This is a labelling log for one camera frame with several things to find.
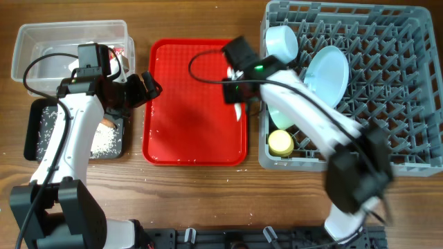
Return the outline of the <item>brown bread stick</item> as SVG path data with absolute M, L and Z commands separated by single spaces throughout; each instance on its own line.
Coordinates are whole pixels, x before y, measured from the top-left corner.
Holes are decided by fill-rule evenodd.
M 108 120 L 108 119 L 106 119 L 106 118 L 103 118 L 103 119 L 100 121 L 100 123 L 101 123 L 102 125 L 106 126 L 106 127 L 109 127 L 110 129 L 115 129 L 115 128 L 117 127 L 115 123 L 113 123 L 112 121 L 110 121 L 110 120 Z

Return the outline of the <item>red snack wrapper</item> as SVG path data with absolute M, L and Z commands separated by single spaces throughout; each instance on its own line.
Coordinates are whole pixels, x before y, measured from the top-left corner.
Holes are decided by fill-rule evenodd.
M 118 67 L 117 61 L 120 62 L 121 66 L 127 65 L 127 58 L 124 56 L 123 48 L 112 48 L 112 52 L 109 53 L 110 64 L 112 67 Z

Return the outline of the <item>white rice pile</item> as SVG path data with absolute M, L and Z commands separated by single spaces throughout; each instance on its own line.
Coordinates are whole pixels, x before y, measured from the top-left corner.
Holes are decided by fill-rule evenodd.
M 105 118 L 116 124 L 115 129 L 99 124 L 93 137 L 90 159 L 118 158 L 123 149 L 123 135 L 125 121 L 105 114 Z M 42 109 L 40 121 L 37 122 L 36 160 L 41 161 L 48 147 L 55 121 L 57 119 L 57 107 L 47 106 Z

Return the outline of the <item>mint green bowl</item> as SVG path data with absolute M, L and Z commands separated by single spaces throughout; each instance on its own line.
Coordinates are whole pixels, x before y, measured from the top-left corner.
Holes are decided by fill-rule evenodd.
M 278 129 L 286 130 L 294 126 L 294 122 L 292 122 L 288 117 L 286 117 L 285 114 L 283 114 L 283 112 L 279 111 L 275 107 L 268 105 L 268 110 L 271 120 Z

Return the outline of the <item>white napkin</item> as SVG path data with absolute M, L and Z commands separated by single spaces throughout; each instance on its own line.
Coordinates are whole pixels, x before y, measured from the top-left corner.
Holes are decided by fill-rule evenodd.
M 78 69 L 78 66 L 79 66 L 79 59 L 75 59 L 73 62 L 71 62 L 68 65 L 68 68 L 69 68 L 70 72 L 75 73 Z

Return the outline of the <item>light blue rice bowl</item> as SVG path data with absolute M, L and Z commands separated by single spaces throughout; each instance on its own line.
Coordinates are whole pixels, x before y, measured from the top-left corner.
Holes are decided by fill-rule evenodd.
M 298 40 L 288 26 L 270 27 L 265 33 L 265 45 L 268 55 L 277 57 L 284 64 L 298 56 Z

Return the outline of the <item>yellow plastic cup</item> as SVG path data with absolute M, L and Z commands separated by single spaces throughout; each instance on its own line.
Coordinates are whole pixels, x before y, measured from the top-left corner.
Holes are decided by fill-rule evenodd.
M 285 130 L 275 130 L 268 137 L 269 153 L 272 156 L 287 157 L 294 149 L 294 141 Z

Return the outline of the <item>large light blue plate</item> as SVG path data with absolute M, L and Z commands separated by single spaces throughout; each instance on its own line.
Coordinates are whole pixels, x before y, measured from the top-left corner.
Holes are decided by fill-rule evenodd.
M 335 46 L 322 48 L 312 59 L 305 73 L 304 83 L 329 107 L 342 100 L 349 82 L 349 63 Z

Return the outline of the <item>white plastic spoon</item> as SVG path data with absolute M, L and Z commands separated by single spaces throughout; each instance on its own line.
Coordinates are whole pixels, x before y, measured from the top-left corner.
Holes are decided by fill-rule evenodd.
M 240 103 L 235 103 L 234 109 L 235 109 L 236 121 L 239 122 L 242 117 L 242 105 Z

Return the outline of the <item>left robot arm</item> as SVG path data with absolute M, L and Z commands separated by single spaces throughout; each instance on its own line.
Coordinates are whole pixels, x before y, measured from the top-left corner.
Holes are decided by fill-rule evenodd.
M 57 106 L 50 142 L 30 182 L 10 194 L 17 248 L 154 247 L 136 219 L 108 219 L 86 186 L 93 137 L 105 111 L 127 112 L 163 90 L 149 72 L 118 82 L 110 64 L 115 56 L 103 44 L 79 45 L 78 67 L 47 96 Z

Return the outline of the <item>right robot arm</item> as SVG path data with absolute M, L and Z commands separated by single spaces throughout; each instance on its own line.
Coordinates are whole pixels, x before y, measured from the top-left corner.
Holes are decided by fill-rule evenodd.
M 279 59 L 259 58 L 243 36 L 221 51 L 233 71 L 241 73 L 224 82 L 225 101 L 233 104 L 258 96 L 315 144 L 327 161 L 325 191 L 332 202 L 325 231 L 337 243 L 355 238 L 394 179 L 385 132 L 329 107 Z

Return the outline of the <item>black waste tray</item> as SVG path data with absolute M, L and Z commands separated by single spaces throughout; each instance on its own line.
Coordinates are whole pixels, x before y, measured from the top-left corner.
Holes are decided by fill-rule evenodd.
M 37 122 L 40 121 L 42 109 L 47 106 L 57 107 L 55 103 L 52 103 L 44 98 L 37 99 L 31 104 L 26 141 L 24 145 L 24 158 L 26 160 L 36 160 L 35 150 L 37 142 L 37 129 L 39 128 Z

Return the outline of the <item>grey dishwasher rack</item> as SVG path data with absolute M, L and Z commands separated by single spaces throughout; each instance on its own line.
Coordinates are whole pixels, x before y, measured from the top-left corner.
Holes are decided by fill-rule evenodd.
M 337 110 L 388 134 L 400 176 L 442 171 L 442 72 L 430 12 L 420 6 L 270 1 L 260 30 L 288 26 L 300 77 L 320 50 L 339 48 L 350 70 Z

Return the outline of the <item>clear plastic bin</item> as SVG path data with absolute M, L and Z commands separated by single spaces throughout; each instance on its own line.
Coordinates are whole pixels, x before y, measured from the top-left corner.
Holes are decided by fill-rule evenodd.
M 134 40 L 125 21 L 69 21 L 22 25 L 15 43 L 11 78 L 22 83 L 24 71 L 35 59 L 52 53 L 77 55 L 78 46 L 87 43 L 123 48 L 129 60 L 127 77 L 135 73 Z M 74 60 L 65 56 L 43 59 L 30 69 L 26 82 L 37 91 L 54 95 L 62 79 L 71 75 L 68 65 Z

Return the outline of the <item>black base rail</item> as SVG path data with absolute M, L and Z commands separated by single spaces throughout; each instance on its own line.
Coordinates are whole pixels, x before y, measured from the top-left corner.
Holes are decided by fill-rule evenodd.
M 385 229 L 366 226 L 345 243 L 334 243 L 319 226 L 296 227 L 290 230 L 187 230 L 146 229 L 146 248 L 165 249 L 229 249 L 229 248 L 353 248 L 388 249 Z

